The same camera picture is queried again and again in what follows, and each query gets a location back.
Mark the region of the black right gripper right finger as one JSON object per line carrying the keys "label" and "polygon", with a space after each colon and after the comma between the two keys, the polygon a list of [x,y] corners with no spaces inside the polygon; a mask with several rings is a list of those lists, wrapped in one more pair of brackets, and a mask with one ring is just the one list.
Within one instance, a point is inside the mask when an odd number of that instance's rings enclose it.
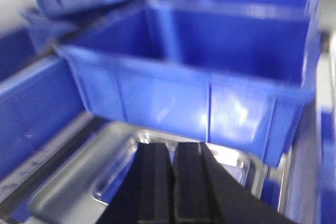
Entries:
{"label": "black right gripper right finger", "polygon": [[178,143],[173,172],[175,223],[292,223],[240,185],[205,143]]}

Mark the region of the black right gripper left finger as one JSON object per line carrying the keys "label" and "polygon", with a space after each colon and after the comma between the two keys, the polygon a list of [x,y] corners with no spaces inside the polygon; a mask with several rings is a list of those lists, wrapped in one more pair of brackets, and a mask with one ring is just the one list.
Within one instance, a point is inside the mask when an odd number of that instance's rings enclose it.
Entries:
{"label": "black right gripper left finger", "polygon": [[171,223],[172,169],[164,143],[139,143],[123,183],[98,223]]}

